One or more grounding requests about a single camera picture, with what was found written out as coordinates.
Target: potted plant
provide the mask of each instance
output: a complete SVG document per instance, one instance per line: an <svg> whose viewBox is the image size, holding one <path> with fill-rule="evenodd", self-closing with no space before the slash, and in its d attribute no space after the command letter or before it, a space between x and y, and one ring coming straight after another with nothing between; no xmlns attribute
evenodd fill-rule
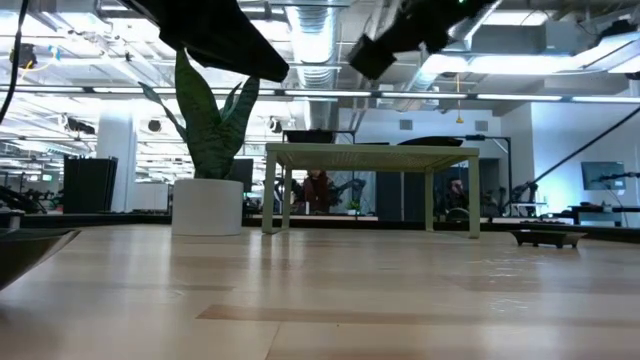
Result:
<svg viewBox="0 0 640 360"><path fill-rule="evenodd" d="M218 109L209 85L191 66L184 50L177 53L175 71L176 97L186 127L178 123L151 87L140 83L145 97L164 108L187 144L195 167L194 179L175 183L172 231L175 235L190 236L240 234L243 185L226 179L233 158L244 143L260 80L250 77L236 100L238 84L224 108Z"/></svg>
<svg viewBox="0 0 640 360"><path fill-rule="evenodd" d="M347 204L347 214L360 215L360 202L353 200Z"/></svg>

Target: monitor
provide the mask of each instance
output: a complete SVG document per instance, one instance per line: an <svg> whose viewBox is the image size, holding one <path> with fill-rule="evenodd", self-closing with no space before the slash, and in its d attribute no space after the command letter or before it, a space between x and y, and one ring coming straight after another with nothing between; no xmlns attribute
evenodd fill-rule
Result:
<svg viewBox="0 0 640 360"><path fill-rule="evenodd" d="M253 159L234 159L229 173L229 180L244 184L244 192L251 192L253 182Z"/></svg>
<svg viewBox="0 0 640 360"><path fill-rule="evenodd" d="M594 161L582 163L582 184L585 190L625 190L627 183L624 178L604 180L602 176L624 174L622 161Z"/></svg>

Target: white plant pot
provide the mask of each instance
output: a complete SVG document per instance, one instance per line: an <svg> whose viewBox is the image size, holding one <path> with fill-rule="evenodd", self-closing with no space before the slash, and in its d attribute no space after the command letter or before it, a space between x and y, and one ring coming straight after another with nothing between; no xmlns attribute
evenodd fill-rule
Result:
<svg viewBox="0 0 640 360"><path fill-rule="evenodd" d="M174 235L239 235L243 184L237 181L189 179L173 188Z"/></svg>

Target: table leg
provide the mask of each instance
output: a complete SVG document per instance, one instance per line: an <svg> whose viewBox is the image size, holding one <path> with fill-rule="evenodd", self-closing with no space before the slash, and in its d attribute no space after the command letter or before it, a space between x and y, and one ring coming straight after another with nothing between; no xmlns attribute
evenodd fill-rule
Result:
<svg viewBox="0 0 640 360"><path fill-rule="evenodd" d="M291 180L293 178L293 170L288 167L285 169L284 175L284 195L282 196L284 204L282 204L282 230L289 228L289 219L291 218Z"/></svg>
<svg viewBox="0 0 640 360"><path fill-rule="evenodd" d="M267 168L264 180L264 204L262 206L262 232L273 234L273 192L276 181L276 154L267 151Z"/></svg>
<svg viewBox="0 0 640 360"><path fill-rule="evenodd" d="M480 164L477 156L469 158L469 237L480 237Z"/></svg>
<svg viewBox="0 0 640 360"><path fill-rule="evenodd" d="M433 231L433 172L424 173L424 222L427 231Z"/></svg>

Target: light green table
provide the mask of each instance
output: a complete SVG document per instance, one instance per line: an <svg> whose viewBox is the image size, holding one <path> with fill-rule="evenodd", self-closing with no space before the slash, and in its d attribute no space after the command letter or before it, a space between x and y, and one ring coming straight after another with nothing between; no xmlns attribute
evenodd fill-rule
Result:
<svg viewBox="0 0 640 360"><path fill-rule="evenodd" d="M433 231L433 173L469 161L469 232L480 236L480 174L478 148L270 143L264 185L262 231L273 234L276 163L285 171L282 229L289 228L293 170L417 172L425 174L425 222Z"/></svg>

